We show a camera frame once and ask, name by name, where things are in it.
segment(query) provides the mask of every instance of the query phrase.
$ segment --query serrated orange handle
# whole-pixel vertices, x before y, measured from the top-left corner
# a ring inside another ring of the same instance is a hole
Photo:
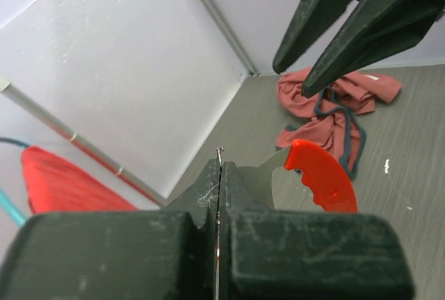
[[[319,145],[307,140],[293,140],[284,168],[302,171],[301,182],[312,190],[314,203],[326,212],[357,212],[348,175]]]

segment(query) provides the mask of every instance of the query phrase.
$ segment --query metal pole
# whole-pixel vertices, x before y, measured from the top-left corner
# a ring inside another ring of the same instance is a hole
[[[133,187],[136,191],[140,192],[142,195],[149,198],[151,201],[161,207],[167,205],[167,200],[158,192],[153,190],[153,188],[149,187],[132,172],[128,171],[121,164],[117,163],[107,154],[102,152],[98,147],[82,137],[79,133],[62,123],[59,119],[14,87],[10,81],[3,79],[2,77],[0,77],[0,93],[4,94],[14,103],[21,106],[21,108],[28,111],[48,127],[52,128],[55,132],[67,139],[70,143],[82,150],[88,156],[99,162],[102,166],[114,173],[118,178]]]
[[[258,69],[255,67],[252,59],[249,57],[249,54],[243,48],[243,45],[240,43],[239,39],[233,33],[232,29],[227,23],[227,20],[224,18],[224,15],[219,11],[216,4],[213,0],[201,0],[202,4],[206,8],[207,12],[210,14],[218,28],[221,30],[222,34],[227,39],[228,43],[235,51],[236,55],[239,57],[240,61],[244,65],[245,69],[249,72],[250,75],[259,74]]]

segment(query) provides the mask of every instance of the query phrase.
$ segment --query thin wire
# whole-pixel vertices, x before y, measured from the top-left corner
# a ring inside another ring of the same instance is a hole
[[[26,217],[13,204],[9,197],[0,189],[0,206],[5,210],[6,214],[21,227],[26,220]]]
[[[21,147],[23,149],[26,149],[26,148],[29,147],[29,144],[27,144],[27,143],[25,143],[23,141],[20,141],[20,140],[17,140],[17,139],[12,139],[12,138],[5,138],[5,137],[2,137],[2,136],[0,136],[0,143],[9,143],[10,145],[16,145],[16,146]]]

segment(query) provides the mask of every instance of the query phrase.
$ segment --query wall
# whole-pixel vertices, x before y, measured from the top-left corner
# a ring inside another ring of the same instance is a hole
[[[198,0],[36,0],[0,29],[0,71],[167,196],[244,73],[203,16]],[[0,136],[56,152],[154,208],[1,96],[0,109]],[[0,148],[0,187],[29,215],[19,150]],[[3,211],[0,229],[1,257],[17,230]]]
[[[297,8],[299,0],[214,0],[226,17],[257,68],[272,72],[272,60],[281,39]],[[312,65],[339,27],[352,11],[347,13],[316,42],[289,70]],[[445,19],[433,26],[421,44],[405,53],[393,56],[376,66],[425,65],[445,61]]]

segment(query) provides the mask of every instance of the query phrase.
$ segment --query red object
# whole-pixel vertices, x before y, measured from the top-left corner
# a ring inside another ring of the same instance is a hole
[[[342,111],[317,117],[314,107],[318,95],[305,98],[301,95],[301,85],[311,68],[284,75],[277,85],[277,96],[282,106],[299,118],[310,121],[301,128],[283,130],[278,136],[277,147],[285,148],[294,139],[306,139],[327,150],[335,159],[339,159],[345,150],[346,118]],[[340,104],[352,109],[356,114],[370,113],[375,110],[375,99],[386,103],[393,101],[401,89],[401,83],[394,78],[382,74],[365,74],[351,72],[335,81],[332,90]],[[328,112],[338,104],[323,98],[320,110]],[[354,123],[350,124],[351,146],[348,168],[351,171],[360,149],[360,133]]]
[[[320,146],[307,140],[293,140],[284,168],[302,171],[301,182],[311,189],[314,203],[326,212],[357,212],[357,201],[348,175],[339,162]]]
[[[39,147],[22,152],[22,166],[33,213],[138,210],[79,167]]]

